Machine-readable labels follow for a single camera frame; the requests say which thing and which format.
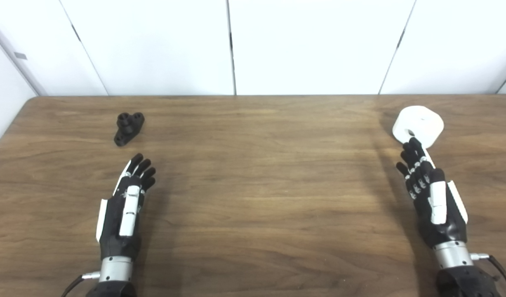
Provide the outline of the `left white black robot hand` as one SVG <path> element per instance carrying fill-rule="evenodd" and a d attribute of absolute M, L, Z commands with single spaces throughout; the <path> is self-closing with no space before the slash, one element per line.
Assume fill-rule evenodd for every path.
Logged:
<path fill-rule="evenodd" d="M 151 160 L 136 154 L 119 175 L 111 197 L 101 200 L 96 228 L 101 260 L 128 257 L 134 261 L 138 257 L 140 211 L 155 184 L 155 172 Z"/>

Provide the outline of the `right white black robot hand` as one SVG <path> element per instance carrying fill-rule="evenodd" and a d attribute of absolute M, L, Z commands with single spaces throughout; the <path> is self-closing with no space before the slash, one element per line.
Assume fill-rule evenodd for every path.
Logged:
<path fill-rule="evenodd" d="M 429 248 L 449 241 L 467 243 L 466 213 L 460 210 L 443 169 L 435 167 L 422 143 L 411 137 L 400 153 L 396 169 L 403 174 L 406 191 L 413 200 L 417 229 Z"/>

